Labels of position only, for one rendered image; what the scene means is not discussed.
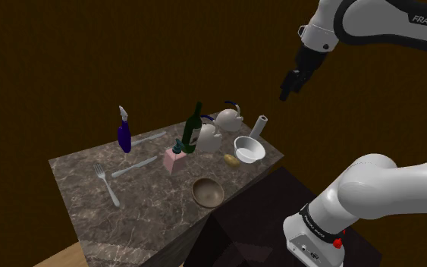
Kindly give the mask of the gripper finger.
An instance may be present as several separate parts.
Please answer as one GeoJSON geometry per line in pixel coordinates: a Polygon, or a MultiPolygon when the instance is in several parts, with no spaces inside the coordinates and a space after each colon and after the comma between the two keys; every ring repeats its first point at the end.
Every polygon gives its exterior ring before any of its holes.
{"type": "Polygon", "coordinates": [[[301,73],[300,75],[298,75],[297,80],[295,81],[295,83],[293,85],[293,91],[295,93],[298,93],[299,91],[301,91],[301,89],[308,82],[310,77],[311,77],[310,73],[301,73]]]}
{"type": "Polygon", "coordinates": [[[292,70],[288,71],[286,74],[286,77],[284,78],[280,88],[281,88],[281,94],[279,96],[279,99],[281,101],[286,101],[287,97],[289,96],[290,92],[294,89],[295,84],[299,80],[300,72],[298,70],[292,70]]]}

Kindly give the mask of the white saucepan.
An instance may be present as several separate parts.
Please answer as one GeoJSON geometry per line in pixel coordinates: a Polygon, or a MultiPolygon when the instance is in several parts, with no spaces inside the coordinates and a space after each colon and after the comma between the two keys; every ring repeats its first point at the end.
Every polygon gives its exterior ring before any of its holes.
{"type": "Polygon", "coordinates": [[[234,154],[240,162],[252,164],[265,157],[265,148],[258,139],[267,122],[267,117],[260,115],[248,136],[234,140],[234,154]]]}

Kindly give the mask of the dark green wine bottle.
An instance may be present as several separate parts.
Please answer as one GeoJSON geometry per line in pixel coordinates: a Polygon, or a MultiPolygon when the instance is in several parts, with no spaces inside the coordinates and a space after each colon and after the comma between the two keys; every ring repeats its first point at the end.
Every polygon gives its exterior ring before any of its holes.
{"type": "Polygon", "coordinates": [[[184,145],[182,150],[186,154],[193,153],[196,148],[199,133],[203,124],[201,120],[202,106],[203,104],[201,102],[197,102],[194,113],[186,120],[181,140],[184,145]]]}

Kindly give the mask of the dark robot stand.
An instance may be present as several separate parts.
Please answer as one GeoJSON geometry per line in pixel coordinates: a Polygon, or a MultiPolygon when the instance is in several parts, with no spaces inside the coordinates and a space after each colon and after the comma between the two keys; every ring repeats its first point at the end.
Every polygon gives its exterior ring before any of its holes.
{"type": "Polygon", "coordinates": [[[306,267],[283,222],[315,197],[286,168],[273,171],[209,215],[184,267],[306,267]]]}

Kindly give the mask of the brown bowl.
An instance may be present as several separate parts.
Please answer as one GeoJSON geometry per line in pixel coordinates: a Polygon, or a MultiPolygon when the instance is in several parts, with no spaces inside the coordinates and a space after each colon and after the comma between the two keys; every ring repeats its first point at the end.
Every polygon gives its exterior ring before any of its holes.
{"type": "Polygon", "coordinates": [[[191,187],[193,200],[200,206],[213,209],[224,202],[224,189],[219,182],[210,178],[200,178],[191,187]]]}

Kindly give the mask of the pink soap dispenser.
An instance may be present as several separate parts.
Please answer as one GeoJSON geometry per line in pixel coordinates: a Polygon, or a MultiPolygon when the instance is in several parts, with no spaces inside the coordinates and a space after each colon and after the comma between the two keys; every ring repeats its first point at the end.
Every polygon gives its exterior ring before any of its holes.
{"type": "Polygon", "coordinates": [[[180,171],[186,164],[187,154],[183,151],[184,144],[179,140],[175,140],[175,144],[165,150],[163,164],[169,174],[174,174],[180,171]]]}

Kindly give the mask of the silver table knife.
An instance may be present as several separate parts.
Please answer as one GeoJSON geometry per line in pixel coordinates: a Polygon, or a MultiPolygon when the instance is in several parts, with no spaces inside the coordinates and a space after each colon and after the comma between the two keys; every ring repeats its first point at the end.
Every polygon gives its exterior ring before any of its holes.
{"type": "Polygon", "coordinates": [[[147,140],[154,140],[154,139],[156,139],[156,138],[162,137],[162,136],[163,136],[163,135],[165,135],[165,134],[166,134],[166,131],[162,131],[161,133],[154,134],[154,135],[152,135],[152,136],[149,136],[149,137],[143,138],[143,139],[141,139],[141,140],[133,141],[133,142],[131,142],[131,146],[135,146],[135,145],[140,144],[140,143],[143,143],[143,142],[145,142],[145,141],[147,141],[147,140]]]}
{"type": "Polygon", "coordinates": [[[111,176],[112,176],[112,177],[119,177],[119,176],[123,175],[124,173],[126,173],[126,172],[128,172],[128,171],[130,171],[130,170],[132,170],[132,169],[134,169],[134,168],[141,168],[141,167],[143,167],[144,165],[147,165],[147,164],[149,164],[150,162],[155,161],[156,159],[157,159],[157,156],[153,156],[152,158],[146,159],[146,160],[144,160],[144,161],[142,161],[142,162],[139,162],[139,163],[137,163],[137,164],[135,164],[135,165],[132,165],[132,166],[130,166],[130,167],[128,167],[128,168],[122,169],[122,170],[120,170],[120,171],[113,172],[113,173],[111,174],[111,176]]]}

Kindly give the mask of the blue spray bottle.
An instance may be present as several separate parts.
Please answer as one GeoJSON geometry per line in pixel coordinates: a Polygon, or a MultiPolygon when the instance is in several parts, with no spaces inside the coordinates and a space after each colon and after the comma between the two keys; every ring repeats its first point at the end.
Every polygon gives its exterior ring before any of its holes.
{"type": "Polygon", "coordinates": [[[125,153],[131,151],[131,134],[128,124],[128,113],[120,105],[120,114],[121,114],[121,126],[118,128],[118,144],[125,153]]]}

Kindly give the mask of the silver fork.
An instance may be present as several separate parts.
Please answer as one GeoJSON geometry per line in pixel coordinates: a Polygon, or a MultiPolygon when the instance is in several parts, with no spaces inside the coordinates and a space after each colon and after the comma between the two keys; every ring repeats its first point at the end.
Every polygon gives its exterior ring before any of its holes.
{"type": "Polygon", "coordinates": [[[105,171],[103,170],[102,166],[99,163],[96,163],[93,167],[95,169],[97,177],[105,183],[105,186],[108,190],[108,193],[111,197],[113,204],[116,207],[119,207],[120,206],[119,199],[115,196],[113,190],[111,189],[110,185],[108,184],[106,177],[105,177],[105,171]]]}

